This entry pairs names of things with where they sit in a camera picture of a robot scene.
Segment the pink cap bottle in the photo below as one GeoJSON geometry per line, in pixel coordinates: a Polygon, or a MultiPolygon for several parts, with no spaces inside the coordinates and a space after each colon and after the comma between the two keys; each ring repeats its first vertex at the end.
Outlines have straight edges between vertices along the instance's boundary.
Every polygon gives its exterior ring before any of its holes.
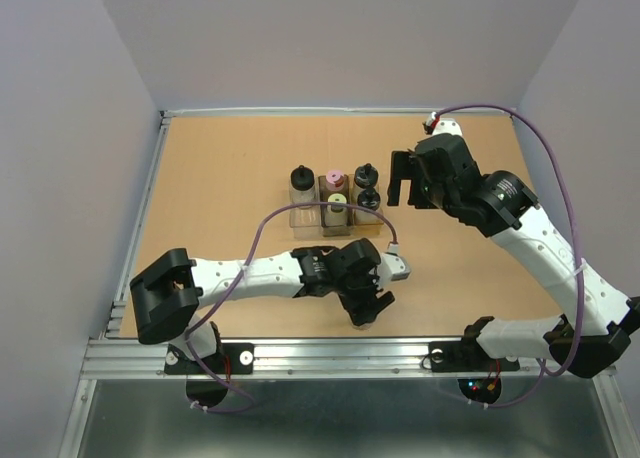
{"type": "Polygon", "coordinates": [[[348,194],[348,176],[341,170],[329,170],[325,175],[325,183],[329,194],[348,194]]]}

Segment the yellow cap bottle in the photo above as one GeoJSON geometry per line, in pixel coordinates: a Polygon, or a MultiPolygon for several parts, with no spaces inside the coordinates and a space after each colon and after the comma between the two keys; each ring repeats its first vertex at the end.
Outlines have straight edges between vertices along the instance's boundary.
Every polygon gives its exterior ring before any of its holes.
{"type": "Polygon", "coordinates": [[[348,224],[348,200],[345,195],[334,193],[328,196],[324,210],[326,227],[342,227],[348,224]]]}

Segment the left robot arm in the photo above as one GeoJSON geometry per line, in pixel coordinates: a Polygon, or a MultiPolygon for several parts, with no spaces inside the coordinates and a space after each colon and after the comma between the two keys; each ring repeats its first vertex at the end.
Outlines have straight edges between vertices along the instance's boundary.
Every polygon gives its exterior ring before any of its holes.
{"type": "Polygon", "coordinates": [[[137,339],[168,344],[199,371],[215,370],[222,344],[214,324],[196,313],[233,300],[338,296],[351,323],[375,322],[395,300],[387,285],[406,279],[410,267],[391,245],[380,252],[367,238],[335,246],[301,247],[251,261],[192,258],[174,248],[139,272],[129,284],[137,339]]]}

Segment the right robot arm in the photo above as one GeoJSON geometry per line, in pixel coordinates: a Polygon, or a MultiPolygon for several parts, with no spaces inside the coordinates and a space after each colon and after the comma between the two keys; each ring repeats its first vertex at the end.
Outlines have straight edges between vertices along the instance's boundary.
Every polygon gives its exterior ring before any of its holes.
{"type": "Polygon", "coordinates": [[[639,328],[638,298],[575,259],[573,246],[517,175],[482,173],[462,136],[439,133],[412,150],[392,152],[388,205],[398,205],[403,181],[410,183],[410,206],[440,209],[477,229],[515,258],[562,311],[540,320],[478,319],[461,340],[466,365],[544,359],[566,365],[575,376],[592,378],[626,351],[639,328]]]}

